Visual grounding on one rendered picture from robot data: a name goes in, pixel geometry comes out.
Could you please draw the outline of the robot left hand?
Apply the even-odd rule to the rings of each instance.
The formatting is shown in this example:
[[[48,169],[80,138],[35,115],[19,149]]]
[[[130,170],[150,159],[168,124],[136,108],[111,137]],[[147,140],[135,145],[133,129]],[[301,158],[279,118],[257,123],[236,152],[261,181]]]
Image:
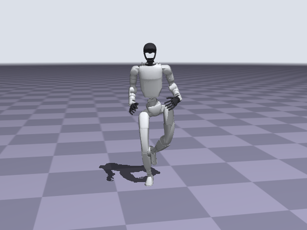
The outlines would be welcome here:
[[[171,103],[165,105],[165,106],[169,106],[169,105],[172,104],[171,106],[167,107],[167,109],[170,108],[170,107],[172,107],[171,109],[169,109],[169,111],[172,110],[175,106],[177,106],[177,103],[180,102],[180,98],[179,98],[178,96],[179,96],[179,95],[177,95],[177,96],[175,96],[175,97],[167,97],[167,99],[171,99],[171,100],[165,102],[164,104],[166,104],[166,103],[168,103],[168,102],[171,102]]]

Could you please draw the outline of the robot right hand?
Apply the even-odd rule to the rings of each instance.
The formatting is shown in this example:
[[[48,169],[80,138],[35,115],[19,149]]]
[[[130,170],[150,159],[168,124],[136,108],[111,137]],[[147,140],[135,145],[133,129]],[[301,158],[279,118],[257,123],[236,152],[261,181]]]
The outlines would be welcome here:
[[[137,105],[138,105],[138,103],[133,103],[133,104],[131,104],[130,110],[129,110],[129,113],[130,113],[131,115],[133,115],[133,114],[131,113],[131,111],[132,111],[132,112],[133,112],[133,110],[136,111]],[[138,109],[138,108],[137,108],[137,109]],[[133,113],[134,113],[134,112],[133,112]]]

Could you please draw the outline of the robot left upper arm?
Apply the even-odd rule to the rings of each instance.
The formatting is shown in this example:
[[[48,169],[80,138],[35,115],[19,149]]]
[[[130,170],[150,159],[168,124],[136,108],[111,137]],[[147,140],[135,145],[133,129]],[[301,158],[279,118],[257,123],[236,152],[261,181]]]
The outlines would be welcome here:
[[[172,92],[174,89],[176,89],[176,85],[174,83],[174,76],[173,76],[172,70],[171,70],[169,65],[161,65],[161,66],[162,66],[163,73],[165,74],[166,79],[167,79],[167,81],[169,83],[168,88]]]

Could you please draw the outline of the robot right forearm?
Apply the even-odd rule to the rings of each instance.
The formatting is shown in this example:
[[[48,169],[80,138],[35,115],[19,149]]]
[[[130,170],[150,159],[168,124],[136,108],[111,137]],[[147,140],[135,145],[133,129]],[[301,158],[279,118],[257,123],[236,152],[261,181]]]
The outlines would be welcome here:
[[[130,93],[130,87],[129,87],[129,106],[131,106],[131,104],[135,103],[135,98],[136,98],[136,95],[134,93]]]

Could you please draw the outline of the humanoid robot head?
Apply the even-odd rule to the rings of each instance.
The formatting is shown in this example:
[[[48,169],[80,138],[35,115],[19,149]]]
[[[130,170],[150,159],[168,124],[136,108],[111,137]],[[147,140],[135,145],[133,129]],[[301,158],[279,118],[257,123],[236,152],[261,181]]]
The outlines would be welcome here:
[[[144,53],[144,56],[145,56],[145,59],[147,60],[147,63],[146,64],[147,66],[154,66],[155,64],[153,64],[154,62],[154,59],[155,59],[155,56],[156,56],[156,46],[155,44],[153,43],[147,43],[144,48],[143,48],[143,53]],[[147,58],[145,53],[154,53],[154,57],[153,58]]]

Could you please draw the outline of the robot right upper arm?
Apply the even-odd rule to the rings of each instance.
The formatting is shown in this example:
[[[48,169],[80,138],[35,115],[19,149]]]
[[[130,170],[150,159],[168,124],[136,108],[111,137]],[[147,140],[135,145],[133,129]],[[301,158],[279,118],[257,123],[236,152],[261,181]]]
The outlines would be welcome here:
[[[140,66],[133,66],[130,71],[130,93],[137,93],[137,75],[139,73]]]

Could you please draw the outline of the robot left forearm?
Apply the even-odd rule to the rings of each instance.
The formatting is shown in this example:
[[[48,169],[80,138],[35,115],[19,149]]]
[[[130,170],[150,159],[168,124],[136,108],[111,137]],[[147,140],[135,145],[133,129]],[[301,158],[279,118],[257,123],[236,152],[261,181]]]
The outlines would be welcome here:
[[[176,85],[176,84],[175,84],[175,85]],[[172,91],[172,94],[173,94],[174,97],[177,96],[177,95],[179,95],[178,97],[180,98],[180,101],[182,100],[177,85],[176,85],[176,89],[174,89],[174,90]]]

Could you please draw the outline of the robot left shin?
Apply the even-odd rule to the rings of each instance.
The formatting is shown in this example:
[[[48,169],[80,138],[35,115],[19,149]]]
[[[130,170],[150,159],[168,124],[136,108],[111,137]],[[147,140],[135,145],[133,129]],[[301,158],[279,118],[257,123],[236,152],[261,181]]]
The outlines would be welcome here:
[[[156,154],[157,152],[164,150],[168,146],[170,146],[170,145],[169,144],[168,145],[162,145],[161,141],[158,140],[158,142],[156,143],[156,146],[151,150],[151,152],[152,152],[152,154],[154,154],[154,153]]]

